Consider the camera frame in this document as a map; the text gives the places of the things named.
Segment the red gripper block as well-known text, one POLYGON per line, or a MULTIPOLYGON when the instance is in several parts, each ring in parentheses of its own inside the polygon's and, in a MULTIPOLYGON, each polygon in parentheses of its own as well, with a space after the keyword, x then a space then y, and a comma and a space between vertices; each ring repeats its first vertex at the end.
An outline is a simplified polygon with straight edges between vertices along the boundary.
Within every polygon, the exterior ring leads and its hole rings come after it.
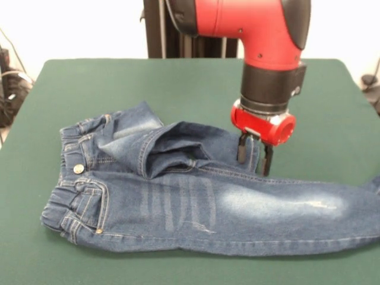
POLYGON ((292 136, 296 126, 296 118, 289 112, 274 116, 259 116, 242 108, 237 99, 231 111, 232 124, 243 133, 239 137, 237 148, 237 161, 244 163, 246 160, 246 140, 248 134, 259 138, 260 148, 260 174, 267 177, 270 174, 273 159, 273 146, 284 144, 292 136))

